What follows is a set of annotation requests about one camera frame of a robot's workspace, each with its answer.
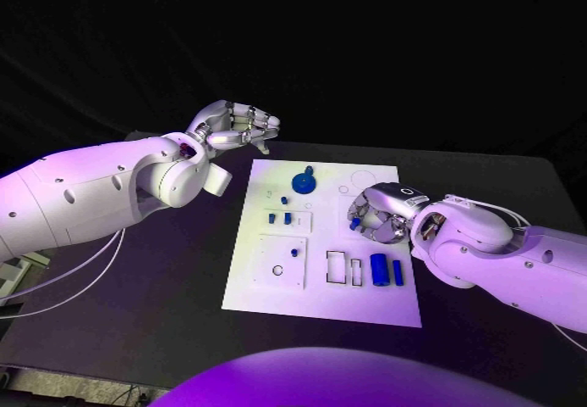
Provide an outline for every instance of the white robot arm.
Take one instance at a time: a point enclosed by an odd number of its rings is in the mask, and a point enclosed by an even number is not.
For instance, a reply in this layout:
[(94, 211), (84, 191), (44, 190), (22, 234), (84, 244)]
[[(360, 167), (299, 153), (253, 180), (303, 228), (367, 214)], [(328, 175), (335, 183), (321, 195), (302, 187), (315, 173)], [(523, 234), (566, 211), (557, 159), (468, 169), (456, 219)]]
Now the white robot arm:
[[(482, 206), (527, 226), (510, 227)], [(361, 226), (373, 210), (378, 228)], [(381, 183), (350, 209), (351, 229), (381, 243), (409, 236), (413, 256), (453, 287), (479, 285), (505, 304), (587, 333), (587, 237), (531, 226), (510, 210), (448, 195), (432, 202), (412, 187)]]
[(0, 262), (44, 248), (89, 242), (179, 208), (202, 188), (221, 196), (231, 174), (218, 150), (277, 136), (279, 118), (224, 100), (185, 133), (52, 154), (0, 179)]

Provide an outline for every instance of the purple curved surface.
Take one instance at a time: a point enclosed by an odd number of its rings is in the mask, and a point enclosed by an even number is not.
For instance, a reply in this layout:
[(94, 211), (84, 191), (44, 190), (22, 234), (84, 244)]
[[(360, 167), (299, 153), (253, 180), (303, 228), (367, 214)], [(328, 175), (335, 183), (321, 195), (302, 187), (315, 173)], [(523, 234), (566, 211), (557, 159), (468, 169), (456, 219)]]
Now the purple curved surface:
[(289, 348), (233, 360), (155, 404), (184, 406), (537, 406), (501, 388), (420, 362), (338, 348)]

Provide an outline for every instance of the table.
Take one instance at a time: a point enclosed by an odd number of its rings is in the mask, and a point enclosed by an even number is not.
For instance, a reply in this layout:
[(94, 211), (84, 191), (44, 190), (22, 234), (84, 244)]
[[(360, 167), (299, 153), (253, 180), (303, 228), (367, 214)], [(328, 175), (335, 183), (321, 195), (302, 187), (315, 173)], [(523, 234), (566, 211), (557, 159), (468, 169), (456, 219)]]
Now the table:
[[(135, 132), (129, 139), (145, 136)], [(537, 225), (585, 233), (552, 163), (518, 156), (295, 142), (269, 142), (269, 147), (269, 157), (246, 147), (214, 161), (234, 175), (223, 198), (202, 192), (187, 207), (156, 212), (129, 228), (117, 261), (91, 290), (12, 324), (0, 343), (0, 365), (175, 387), (247, 354), (327, 346), (419, 360), (544, 404), (585, 403), (587, 354), (549, 322), (504, 305), (479, 287), (451, 287), (417, 259), (423, 329), (221, 309), (256, 158), (396, 165), (400, 180), (432, 198), (455, 193), (513, 209)], [(47, 278), (78, 265), (107, 240), (61, 248)], [(80, 291), (110, 254), (40, 291), (22, 312)], [(587, 343), (586, 335), (572, 335)]]

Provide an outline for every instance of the white rectangular plate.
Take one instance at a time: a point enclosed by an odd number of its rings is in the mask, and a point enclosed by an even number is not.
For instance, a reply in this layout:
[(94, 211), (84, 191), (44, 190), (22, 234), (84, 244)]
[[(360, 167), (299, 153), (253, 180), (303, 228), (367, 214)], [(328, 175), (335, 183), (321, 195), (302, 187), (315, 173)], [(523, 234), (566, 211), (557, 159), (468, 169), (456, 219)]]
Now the white rectangular plate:
[[(312, 165), (316, 190), (302, 195), (292, 179)], [(397, 182), (397, 167), (257, 159), (246, 195), (223, 308), (331, 320), (422, 327), (407, 243), (384, 245), (350, 229), (347, 211), (364, 189)], [(285, 213), (293, 224), (285, 225)], [(276, 223), (270, 224), (270, 213)], [(328, 282), (335, 256), (337, 280)], [(389, 258), (391, 285), (374, 286), (370, 256)], [(394, 284), (391, 261), (402, 261), (404, 286)]]

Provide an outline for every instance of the blue round object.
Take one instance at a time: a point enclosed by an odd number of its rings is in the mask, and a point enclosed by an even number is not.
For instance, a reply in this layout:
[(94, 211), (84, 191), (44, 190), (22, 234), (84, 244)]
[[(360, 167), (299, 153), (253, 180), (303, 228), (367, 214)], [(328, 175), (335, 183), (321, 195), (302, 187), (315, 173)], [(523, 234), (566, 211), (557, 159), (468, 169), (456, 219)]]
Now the blue round object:
[(292, 188), (298, 193), (306, 194), (316, 189), (316, 178), (312, 167), (306, 167), (306, 171), (292, 179)]

